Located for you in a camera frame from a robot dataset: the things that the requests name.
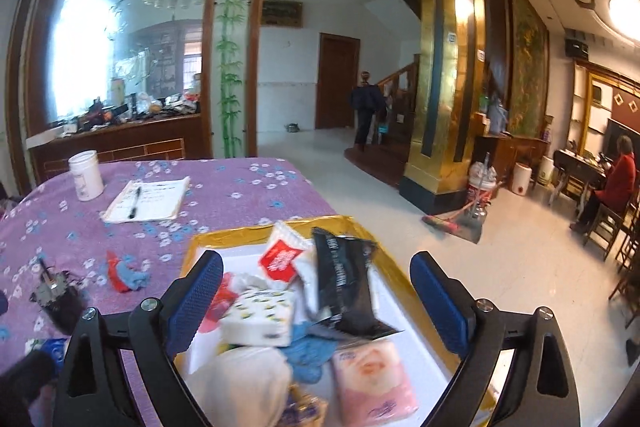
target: brown door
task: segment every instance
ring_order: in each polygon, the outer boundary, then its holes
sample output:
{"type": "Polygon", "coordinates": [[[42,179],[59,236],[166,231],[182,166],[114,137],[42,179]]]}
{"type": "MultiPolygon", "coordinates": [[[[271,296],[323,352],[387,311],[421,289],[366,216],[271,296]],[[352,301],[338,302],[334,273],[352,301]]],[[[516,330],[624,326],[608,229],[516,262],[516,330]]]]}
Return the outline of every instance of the brown door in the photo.
{"type": "Polygon", "coordinates": [[[349,94],[358,83],[360,39],[320,33],[316,129],[353,127],[349,94]]]}

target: white tile floor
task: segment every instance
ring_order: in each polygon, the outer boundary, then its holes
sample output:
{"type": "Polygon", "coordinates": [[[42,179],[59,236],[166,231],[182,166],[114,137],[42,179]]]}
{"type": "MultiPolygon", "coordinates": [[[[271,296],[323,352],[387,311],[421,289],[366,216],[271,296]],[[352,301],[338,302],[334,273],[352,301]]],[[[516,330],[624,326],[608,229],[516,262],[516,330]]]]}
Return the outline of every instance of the white tile floor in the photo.
{"type": "Polygon", "coordinates": [[[596,426],[626,386],[625,341],[640,319],[624,329],[628,313],[607,297],[616,284],[611,256],[582,247],[568,229],[574,204],[562,197],[546,206],[546,189],[531,197],[502,190],[492,204],[478,245],[433,232],[422,213],[396,190],[351,165],[343,156],[350,129],[258,135],[260,156],[292,162],[340,214],[369,229],[407,270],[412,255],[428,250],[442,269],[476,298],[506,311],[556,314],[577,382],[582,425],[596,426]]]}

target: wooden staircase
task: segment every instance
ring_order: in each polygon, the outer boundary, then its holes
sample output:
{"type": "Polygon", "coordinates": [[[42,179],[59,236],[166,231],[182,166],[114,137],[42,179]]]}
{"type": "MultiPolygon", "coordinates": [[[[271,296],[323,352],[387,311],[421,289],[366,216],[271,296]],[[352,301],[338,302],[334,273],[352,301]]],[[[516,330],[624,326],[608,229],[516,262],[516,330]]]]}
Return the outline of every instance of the wooden staircase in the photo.
{"type": "Polygon", "coordinates": [[[361,152],[353,147],[344,156],[360,170],[387,185],[398,188],[409,159],[411,136],[414,130],[415,100],[418,91],[418,59],[395,71],[377,83],[387,99],[387,115],[381,121],[374,118],[371,144],[361,152]],[[388,131],[379,133],[381,124],[388,131]]]}

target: purple tablecloth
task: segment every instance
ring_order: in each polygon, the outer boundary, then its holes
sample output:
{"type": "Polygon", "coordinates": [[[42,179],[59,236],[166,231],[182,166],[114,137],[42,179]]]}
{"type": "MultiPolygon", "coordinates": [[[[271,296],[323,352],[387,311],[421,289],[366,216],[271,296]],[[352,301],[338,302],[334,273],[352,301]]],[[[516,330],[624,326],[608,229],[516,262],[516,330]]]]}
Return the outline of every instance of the purple tablecloth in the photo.
{"type": "Polygon", "coordinates": [[[9,310],[0,317],[0,373],[24,356],[28,339],[61,336],[29,300],[40,275],[37,256],[55,271],[74,274],[88,304],[108,314],[161,296],[179,276],[195,233],[335,214],[310,182],[279,158],[120,162],[101,165],[100,172],[106,188],[95,200],[78,201],[71,175],[61,174],[0,223],[0,289],[9,299],[9,310]],[[100,219],[129,180],[185,176],[191,184],[174,221],[107,225],[100,219]],[[108,250],[148,271],[148,287],[117,293],[106,277],[108,250]]]}

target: screw head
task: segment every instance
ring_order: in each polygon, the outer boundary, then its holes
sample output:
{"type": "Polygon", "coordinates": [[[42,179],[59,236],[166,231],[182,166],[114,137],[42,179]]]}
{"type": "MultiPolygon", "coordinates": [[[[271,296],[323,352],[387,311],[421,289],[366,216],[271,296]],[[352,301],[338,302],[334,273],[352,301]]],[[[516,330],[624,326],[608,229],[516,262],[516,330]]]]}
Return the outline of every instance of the screw head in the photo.
{"type": "Polygon", "coordinates": [[[95,308],[87,308],[82,312],[82,318],[86,321],[90,321],[95,317],[95,308]]]}
{"type": "Polygon", "coordinates": [[[494,303],[492,303],[489,299],[478,299],[476,301],[476,307],[484,313],[488,313],[494,309],[494,303]]]}
{"type": "Polygon", "coordinates": [[[140,307],[145,312],[153,311],[156,308],[158,308],[158,299],[154,299],[154,298],[145,299],[140,303],[140,307]]]}
{"type": "Polygon", "coordinates": [[[542,306],[538,308],[538,315],[540,315],[543,319],[548,321],[549,319],[552,319],[554,317],[554,312],[551,311],[551,309],[547,308],[546,306],[542,306]]]}

